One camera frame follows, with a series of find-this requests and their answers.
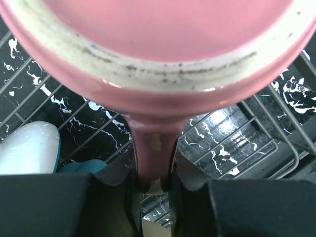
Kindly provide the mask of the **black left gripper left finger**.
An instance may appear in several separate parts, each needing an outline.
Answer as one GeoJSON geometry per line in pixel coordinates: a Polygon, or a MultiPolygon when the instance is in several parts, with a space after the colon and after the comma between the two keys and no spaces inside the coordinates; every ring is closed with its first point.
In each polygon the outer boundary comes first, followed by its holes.
{"type": "Polygon", "coordinates": [[[141,195],[133,155],[96,174],[0,178],[3,237],[140,237],[141,195]]]}

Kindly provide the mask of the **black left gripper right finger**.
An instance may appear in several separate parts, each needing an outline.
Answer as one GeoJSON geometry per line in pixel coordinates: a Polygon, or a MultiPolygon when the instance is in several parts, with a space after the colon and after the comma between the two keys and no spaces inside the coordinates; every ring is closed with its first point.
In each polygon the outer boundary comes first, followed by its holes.
{"type": "Polygon", "coordinates": [[[177,155],[169,190],[174,237],[313,237],[316,186],[301,180],[213,179],[177,155]]]}

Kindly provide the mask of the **teal scalloped plate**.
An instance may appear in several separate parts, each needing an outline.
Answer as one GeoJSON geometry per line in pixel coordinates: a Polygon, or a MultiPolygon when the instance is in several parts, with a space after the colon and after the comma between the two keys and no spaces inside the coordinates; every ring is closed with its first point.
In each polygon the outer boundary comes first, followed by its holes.
{"type": "Polygon", "coordinates": [[[69,173],[69,172],[88,172],[97,173],[98,171],[105,168],[107,164],[99,159],[91,159],[85,162],[71,162],[60,168],[58,173],[69,173]]]}

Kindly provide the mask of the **white watermelon pattern plate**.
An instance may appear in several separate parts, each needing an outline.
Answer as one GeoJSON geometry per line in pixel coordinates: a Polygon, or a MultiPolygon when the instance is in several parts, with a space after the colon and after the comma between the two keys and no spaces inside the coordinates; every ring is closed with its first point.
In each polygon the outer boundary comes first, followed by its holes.
{"type": "Polygon", "coordinates": [[[51,174],[60,155],[60,133],[56,126],[35,121],[0,142],[0,174],[51,174]]]}

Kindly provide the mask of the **pink ceramic mug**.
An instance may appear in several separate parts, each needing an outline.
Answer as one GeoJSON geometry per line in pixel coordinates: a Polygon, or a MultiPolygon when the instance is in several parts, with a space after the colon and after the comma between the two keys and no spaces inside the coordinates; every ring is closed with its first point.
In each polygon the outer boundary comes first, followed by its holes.
{"type": "Polygon", "coordinates": [[[189,118],[262,90],[316,29],[313,0],[3,0],[0,14],[57,81],[126,119],[146,194],[167,192],[189,118]]]}

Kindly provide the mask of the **orange bird pattern plate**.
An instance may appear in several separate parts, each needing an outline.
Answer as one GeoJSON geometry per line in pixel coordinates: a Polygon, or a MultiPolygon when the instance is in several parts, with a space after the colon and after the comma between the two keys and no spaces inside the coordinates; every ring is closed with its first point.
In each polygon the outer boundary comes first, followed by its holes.
{"type": "Polygon", "coordinates": [[[171,237],[170,230],[155,222],[143,219],[142,228],[144,237],[171,237]]]}

